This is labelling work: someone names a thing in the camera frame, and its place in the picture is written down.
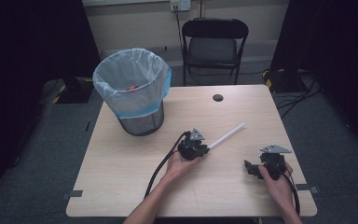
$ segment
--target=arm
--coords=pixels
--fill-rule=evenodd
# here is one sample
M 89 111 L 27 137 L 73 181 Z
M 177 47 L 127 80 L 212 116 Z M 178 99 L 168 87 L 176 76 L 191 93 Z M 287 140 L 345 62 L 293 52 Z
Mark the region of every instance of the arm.
M 293 172 L 292 167 L 286 163 L 287 171 L 285 174 L 290 176 Z M 287 183 L 287 180 L 280 176 L 279 179 L 273 180 L 269 176 L 269 172 L 266 167 L 259 166 L 258 170 L 260 174 L 263 176 L 269 196 L 271 196 L 272 200 L 278 205 L 281 210 L 282 218 L 284 223 L 286 224 L 300 224 L 302 223 L 300 217 L 298 216 L 295 207 L 293 206 L 293 195 L 292 189 Z
M 201 161 L 197 157 L 193 161 L 186 161 L 180 153 L 173 153 L 168 160 L 167 173 L 161 178 L 149 195 L 130 213 L 124 223 L 153 223 L 165 195 L 173 184 L 188 170 Z

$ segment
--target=black chair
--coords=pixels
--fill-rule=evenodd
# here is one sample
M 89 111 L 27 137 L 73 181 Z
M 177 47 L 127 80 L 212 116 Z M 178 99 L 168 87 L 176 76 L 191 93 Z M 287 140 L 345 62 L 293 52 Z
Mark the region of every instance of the black chair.
M 248 26 L 236 19 L 196 18 L 187 21 L 182 27 L 183 85 L 186 85 L 186 69 L 191 75 L 190 67 L 231 69 L 230 76 L 237 69 L 236 85 L 248 34 Z M 238 50 L 237 40 L 241 42 Z

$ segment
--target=black cable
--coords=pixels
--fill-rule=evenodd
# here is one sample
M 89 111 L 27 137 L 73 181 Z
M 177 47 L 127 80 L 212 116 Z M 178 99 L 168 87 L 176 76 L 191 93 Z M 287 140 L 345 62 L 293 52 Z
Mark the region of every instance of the black cable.
M 292 103 L 287 104 L 287 105 L 290 105 L 290 104 L 293 104 L 293 105 L 290 106 L 290 108 L 287 109 L 286 112 L 284 112 L 284 114 L 281 116 L 281 119 L 283 119 L 284 116 L 286 116 L 286 114 L 289 113 L 289 111 L 290 111 L 296 104 L 298 104 L 300 101 L 302 101 L 302 100 L 304 100 L 304 99 L 306 99 L 306 98 L 310 98 L 311 96 L 316 95 L 317 93 L 319 93 L 319 92 L 321 91 L 321 89 L 322 89 L 322 88 L 319 88 L 319 90 L 317 90 L 317 91 L 314 92 L 313 94 L 307 95 L 307 96 L 303 96 L 301 99 L 298 99 L 298 100 L 296 100 L 295 102 L 292 102 Z
M 307 93 L 306 94 L 308 94 L 308 93 L 310 93 L 311 92 L 311 90 L 312 90 L 312 88 L 313 88 L 313 85 L 315 84 L 315 82 L 316 82 L 316 75 L 314 75 L 314 73 L 312 73 L 312 72 L 301 72 L 301 73 L 299 73 L 299 75 L 301 75 L 301 76 L 309 76 L 309 77 L 313 77 L 313 80 L 312 80 L 312 83 L 310 84 L 310 87 L 309 87 L 309 89 L 307 90 Z M 301 97 L 302 95 L 280 95 L 280 96 L 272 96 L 272 98 L 281 98 L 281 97 L 297 97 L 297 98 L 299 98 L 299 97 Z
M 297 214 L 300 216 L 300 201 L 298 199 L 298 193 L 297 193 L 297 189 L 295 187 L 295 183 L 294 181 L 290 181 L 289 177 L 287 177 L 286 174 L 282 174 L 283 177 L 287 180 L 287 182 L 289 183 L 290 188 L 292 189 L 293 192 L 293 196 L 295 197 L 295 206 L 296 206 L 296 212 Z
M 203 6 L 203 3 L 202 3 L 202 0 L 200 0 L 200 17 L 202 18 L 202 6 Z
M 180 51 L 182 52 L 182 58 L 183 58 L 183 44 L 182 44 L 182 34 L 180 31 L 180 24 L 179 24 L 179 12 L 178 12 L 178 7 L 175 6 L 173 7 L 173 11 L 175 13 L 176 16 L 176 22 L 178 23 L 178 33 L 179 33 L 179 41 L 180 41 Z
M 171 148 L 171 150 L 168 152 L 168 154 L 165 156 L 165 158 L 161 161 L 161 163 L 158 165 L 158 167 L 156 168 L 155 172 L 153 173 L 152 177 L 150 178 L 150 181 L 149 181 L 149 185 L 147 186 L 147 190 L 146 190 L 146 193 L 145 193 L 145 197 L 147 197 L 147 195 L 149 195 L 150 193 L 150 190 L 152 189 L 152 186 L 153 186 L 153 182 L 154 180 L 156 179 L 156 176 L 159 172 L 159 170 L 162 168 L 162 166 L 165 164 L 165 162 L 170 158 L 170 156 L 177 152 L 177 151 L 174 151 L 177 147 L 177 145 L 179 144 L 180 140 L 183 138 L 183 136 L 185 136 L 186 134 L 188 134 L 189 132 L 185 132 L 185 133 L 182 133 L 178 140 L 175 142 L 175 144 L 173 145 L 173 147 Z
M 289 107 L 289 108 L 283 113 L 283 115 L 281 116 L 281 119 L 283 119 L 283 118 L 287 115 L 287 113 L 289 113 L 289 111 L 290 111 L 291 109 L 293 109 L 293 107 L 295 107 L 295 105 L 297 105 L 300 101 L 302 101 L 302 100 L 304 100 L 304 99 L 306 99 L 306 98 L 309 98 L 309 97 L 315 95 L 316 93 L 318 93 L 318 92 L 320 91 L 320 89 L 319 89 L 319 90 L 317 90 L 315 93 L 313 93 L 313 94 L 310 95 L 310 91 L 313 89 L 313 85 L 315 84 L 315 82 L 316 82 L 316 78 L 313 79 L 313 81 L 312 81 L 312 83 L 310 84 L 310 87 L 309 87 L 309 89 L 307 90 L 307 92 L 305 92 L 302 96 L 298 96 L 298 98 L 295 99 L 295 100 L 293 100 L 293 102 L 288 103 L 288 104 L 286 104 L 286 105 L 282 105 L 282 106 L 278 106 L 278 107 L 277 107 L 277 109 L 281 109 L 281 108 L 283 108 L 283 107 L 286 107 L 286 106 L 289 106 L 289 105 L 290 105 L 290 107 Z
M 294 101 L 296 100 L 299 100 L 301 97 L 303 97 L 304 95 L 285 95 L 285 96 L 276 96 L 276 97 L 273 97 L 274 99 L 275 98 L 278 98 L 278 97 L 296 97 L 296 98 L 293 98 L 293 99 L 286 99 L 286 100 L 282 100 L 280 101 L 279 103 L 276 104 L 277 108 L 280 108 L 280 104 L 284 103 L 284 102 L 290 102 L 288 105 L 292 104 Z

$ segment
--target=wall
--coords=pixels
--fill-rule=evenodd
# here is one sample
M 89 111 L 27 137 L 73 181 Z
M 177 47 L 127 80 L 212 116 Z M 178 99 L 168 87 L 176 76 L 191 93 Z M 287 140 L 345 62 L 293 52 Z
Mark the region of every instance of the wall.
M 203 16 L 236 18 L 249 26 L 247 45 L 272 46 L 282 28 L 289 0 L 204 0 Z M 192 1 L 191 10 L 180 12 L 182 26 L 200 15 L 200 1 Z M 85 7 L 98 50 L 180 46 L 175 14 L 170 3 L 151 2 L 101 7 Z

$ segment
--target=mesh trash can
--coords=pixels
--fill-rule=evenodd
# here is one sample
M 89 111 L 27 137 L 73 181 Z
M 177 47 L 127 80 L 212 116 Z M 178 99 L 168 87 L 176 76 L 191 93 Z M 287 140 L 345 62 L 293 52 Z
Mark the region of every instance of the mesh trash can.
M 123 129 L 143 136 L 164 121 L 163 99 L 171 86 L 171 68 L 146 49 L 126 49 L 104 59 L 93 84 Z

